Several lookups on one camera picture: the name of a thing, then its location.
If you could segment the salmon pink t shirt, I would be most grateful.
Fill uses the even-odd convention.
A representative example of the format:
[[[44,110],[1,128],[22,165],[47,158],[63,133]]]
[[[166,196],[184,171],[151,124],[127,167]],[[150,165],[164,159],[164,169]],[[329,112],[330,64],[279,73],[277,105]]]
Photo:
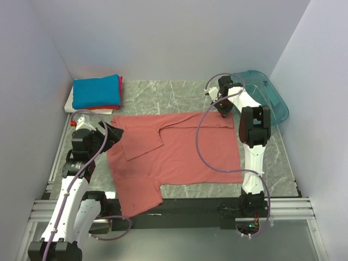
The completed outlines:
[[[107,153],[122,215],[162,203],[164,184],[240,183],[240,155],[231,116],[217,112],[116,115],[124,130]]]

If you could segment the white board under stack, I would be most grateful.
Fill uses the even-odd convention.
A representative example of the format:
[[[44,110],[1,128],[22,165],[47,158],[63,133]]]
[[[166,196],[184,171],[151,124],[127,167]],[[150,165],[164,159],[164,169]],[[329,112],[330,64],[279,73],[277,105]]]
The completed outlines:
[[[73,102],[73,88],[71,89],[68,99],[64,105],[64,111],[66,113],[74,113],[76,111],[72,106],[72,102]],[[113,112],[112,109],[92,109],[92,111],[101,115],[111,115]]]

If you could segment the teal plastic bin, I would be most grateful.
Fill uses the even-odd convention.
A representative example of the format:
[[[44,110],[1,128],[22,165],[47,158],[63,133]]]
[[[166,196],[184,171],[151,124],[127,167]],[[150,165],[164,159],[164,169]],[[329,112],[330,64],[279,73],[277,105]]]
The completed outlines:
[[[260,71],[249,70],[236,73],[245,81],[246,92],[261,105],[271,109],[271,125],[277,126],[289,116],[289,109],[284,100],[271,83],[270,79]]]

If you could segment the folded orange t shirt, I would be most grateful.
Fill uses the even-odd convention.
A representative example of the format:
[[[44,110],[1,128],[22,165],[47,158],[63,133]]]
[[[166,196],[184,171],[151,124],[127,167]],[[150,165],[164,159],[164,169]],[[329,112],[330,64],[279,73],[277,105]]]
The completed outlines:
[[[87,109],[87,110],[113,110],[114,107],[113,106],[101,106],[101,107],[88,107],[88,108],[83,108],[83,109]]]

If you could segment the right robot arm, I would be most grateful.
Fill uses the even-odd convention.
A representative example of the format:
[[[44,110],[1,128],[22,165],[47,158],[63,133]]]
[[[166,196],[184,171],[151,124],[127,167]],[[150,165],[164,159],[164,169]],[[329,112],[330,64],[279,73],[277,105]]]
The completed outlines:
[[[271,136],[271,110],[261,105],[245,90],[244,85],[234,82],[231,76],[218,79],[218,91],[214,101],[222,117],[232,108],[240,113],[238,135],[245,153],[244,181],[239,197],[239,212],[242,216],[256,216],[267,210],[263,181],[263,160],[266,145]]]

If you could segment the black base beam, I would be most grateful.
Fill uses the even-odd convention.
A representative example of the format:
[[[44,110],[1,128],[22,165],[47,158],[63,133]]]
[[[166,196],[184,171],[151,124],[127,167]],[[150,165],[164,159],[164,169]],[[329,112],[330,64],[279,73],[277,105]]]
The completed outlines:
[[[265,218],[269,204],[256,207],[237,197],[172,198],[131,217],[133,229],[210,228],[236,229],[239,219]]]

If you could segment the folded blue t shirt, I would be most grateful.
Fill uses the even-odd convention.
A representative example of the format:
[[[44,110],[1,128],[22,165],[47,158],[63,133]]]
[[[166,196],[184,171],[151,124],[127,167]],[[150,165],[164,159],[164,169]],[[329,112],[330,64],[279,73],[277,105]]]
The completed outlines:
[[[75,110],[117,104],[120,104],[118,74],[74,80],[72,106]]]

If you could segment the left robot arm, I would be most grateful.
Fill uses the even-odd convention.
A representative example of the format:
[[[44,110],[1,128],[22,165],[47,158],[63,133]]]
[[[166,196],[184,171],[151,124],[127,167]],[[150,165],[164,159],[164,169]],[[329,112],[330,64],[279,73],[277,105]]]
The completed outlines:
[[[82,243],[93,221],[109,216],[105,192],[90,191],[89,184],[95,158],[119,142],[124,131],[103,121],[98,124],[105,133],[83,118],[71,121],[76,129],[63,166],[60,194],[39,241],[29,244],[30,260],[82,260]]]

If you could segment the folded magenta t shirt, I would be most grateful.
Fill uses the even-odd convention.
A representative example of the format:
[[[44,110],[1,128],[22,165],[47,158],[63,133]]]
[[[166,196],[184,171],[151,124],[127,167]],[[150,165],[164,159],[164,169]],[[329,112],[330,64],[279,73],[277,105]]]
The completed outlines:
[[[104,109],[120,109],[122,107],[122,81],[123,77],[119,76],[119,97],[120,97],[120,104],[117,105],[107,105],[104,107]]]

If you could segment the aluminium frame rail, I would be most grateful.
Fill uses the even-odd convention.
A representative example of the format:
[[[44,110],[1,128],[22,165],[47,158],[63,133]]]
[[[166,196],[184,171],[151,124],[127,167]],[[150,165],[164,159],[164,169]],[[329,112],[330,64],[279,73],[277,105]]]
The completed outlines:
[[[310,199],[307,197],[267,197],[265,201],[269,204],[268,215],[260,220],[265,223],[260,227],[260,231],[265,231],[272,227],[275,221],[296,221],[305,220],[309,229],[310,240],[314,246],[315,254],[318,260],[328,260],[328,255],[318,229],[316,216]],[[55,207],[55,200],[36,200],[30,213],[28,226],[21,243],[17,260],[29,260],[27,253],[30,241],[34,238],[34,232],[39,223],[49,222]],[[236,222],[236,229],[241,222],[251,222],[251,219],[239,219]]]

